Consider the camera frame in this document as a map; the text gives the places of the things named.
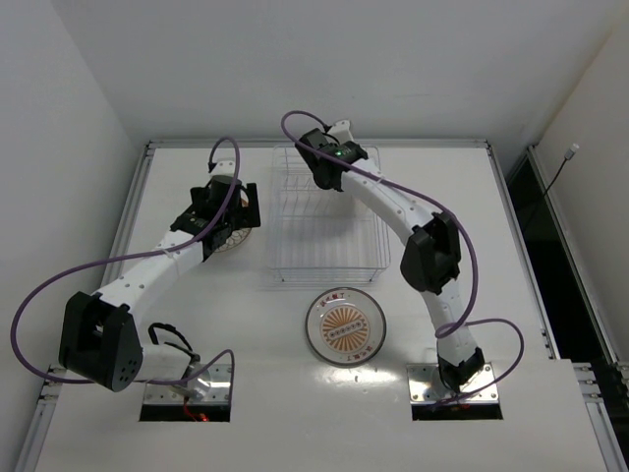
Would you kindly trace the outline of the glass plate orange sunburst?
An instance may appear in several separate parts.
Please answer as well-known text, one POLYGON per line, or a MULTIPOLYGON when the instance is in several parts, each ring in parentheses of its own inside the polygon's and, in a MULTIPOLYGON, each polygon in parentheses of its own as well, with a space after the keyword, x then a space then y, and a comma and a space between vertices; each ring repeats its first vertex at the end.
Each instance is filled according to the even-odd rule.
POLYGON ((366 364, 379 353, 386 334, 382 308, 373 296, 357 288, 326 290, 306 312, 306 342, 316 357, 335 367, 366 364))

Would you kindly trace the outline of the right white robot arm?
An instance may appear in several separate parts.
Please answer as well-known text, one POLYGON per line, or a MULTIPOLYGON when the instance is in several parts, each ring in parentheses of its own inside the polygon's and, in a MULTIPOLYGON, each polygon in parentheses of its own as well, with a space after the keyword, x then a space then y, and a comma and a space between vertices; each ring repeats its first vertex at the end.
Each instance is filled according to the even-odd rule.
POLYGON ((353 141, 335 142, 313 129, 295 147, 323 190, 344 192, 372 210, 404 245, 400 271, 420 293, 435 329, 441 382, 458 393, 479 371, 484 354, 464 327, 472 302, 462 301, 458 277, 461 243, 456 218, 431 211, 386 181, 366 150, 353 141))

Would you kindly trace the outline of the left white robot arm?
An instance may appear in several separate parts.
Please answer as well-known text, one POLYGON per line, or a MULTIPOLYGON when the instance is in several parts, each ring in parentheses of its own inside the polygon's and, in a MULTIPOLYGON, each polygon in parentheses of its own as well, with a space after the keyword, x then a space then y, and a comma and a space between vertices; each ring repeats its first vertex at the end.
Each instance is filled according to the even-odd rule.
POLYGON ((233 173, 211 175, 191 190, 190 205, 175 219, 152 257, 141 259, 92 294, 67 303, 59 362, 68 371, 111 391, 132 382, 178 384, 198 355, 167 342, 143 342, 144 315, 175 282, 225 246, 236 231, 260 225, 257 186, 233 173))

